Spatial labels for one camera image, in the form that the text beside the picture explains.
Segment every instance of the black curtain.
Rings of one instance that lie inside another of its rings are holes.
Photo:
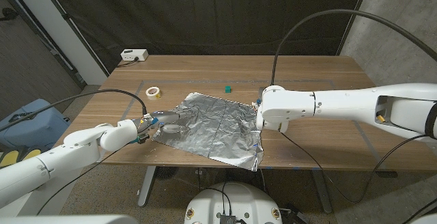
[[[274,55],[285,33],[322,10],[357,0],[58,0],[109,71],[125,48],[153,55]],[[301,26],[283,55],[335,55],[348,15]]]

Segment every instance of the metal table leg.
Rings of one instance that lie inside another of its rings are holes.
[[[149,199],[150,191],[152,190],[153,179],[156,166],[148,166],[145,171],[144,182],[139,191],[138,206],[144,207]]]
[[[330,204],[328,189],[325,183],[325,177],[321,170],[311,170],[311,174],[313,175],[313,179],[315,182],[315,187],[317,189],[320,203],[322,204],[323,211],[327,214],[333,212],[333,207]]]

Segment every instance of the white power strip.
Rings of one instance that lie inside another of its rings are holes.
[[[138,57],[138,61],[145,61],[149,57],[146,49],[124,49],[120,55],[123,61],[134,61],[135,57]]]

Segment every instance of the wooden table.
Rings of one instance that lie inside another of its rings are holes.
[[[137,94],[148,112],[168,110],[191,92],[251,104],[259,87],[270,83],[272,56],[149,56],[131,67],[118,68],[101,89],[116,88]],[[367,75],[350,57],[281,56],[275,84],[293,90],[359,89],[373,87]],[[230,85],[232,92],[225,93]],[[147,88],[158,86],[162,97],[148,100]],[[141,105],[116,93],[95,95],[64,137],[101,123],[141,116]],[[403,141],[373,126],[353,121],[305,118],[290,122],[286,133],[308,150],[325,169],[370,170],[391,148]],[[264,158],[260,168],[312,169],[317,165],[304,152],[272,130],[262,131]],[[183,152],[149,140],[126,146],[104,163],[179,167],[231,167],[225,163]],[[436,155],[426,144],[412,141],[393,153],[382,165],[388,170],[435,170]]]

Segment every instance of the crumpled aluminum foil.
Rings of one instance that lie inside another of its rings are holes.
[[[160,126],[153,140],[223,163],[257,171],[264,151],[261,131],[256,128],[256,112],[247,104],[189,94],[175,109],[190,113],[174,124],[179,132],[163,132]]]

